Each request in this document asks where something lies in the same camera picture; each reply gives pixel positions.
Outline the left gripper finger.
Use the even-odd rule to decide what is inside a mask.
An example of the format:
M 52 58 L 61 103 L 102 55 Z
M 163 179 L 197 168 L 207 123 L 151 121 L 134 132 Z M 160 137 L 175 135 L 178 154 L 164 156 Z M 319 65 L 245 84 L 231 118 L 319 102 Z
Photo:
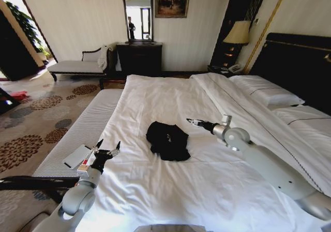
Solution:
M 110 155 L 110 156 L 117 156 L 119 153 L 120 153 L 120 145 L 121 145 L 121 142 L 119 141 L 117 146 L 115 147 L 114 150 L 111 150 L 111 151 L 108 151 L 107 152 L 107 155 Z
M 91 148 L 91 151 L 90 151 L 89 154 L 90 155 L 91 154 L 94 154 L 94 155 L 95 154 L 98 154 L 99 153 L 99 148 L 101 147 L 102 143 L 103 143 L 103 139 L 101 139 L 100 141 L 98 141 L 97 144 Z

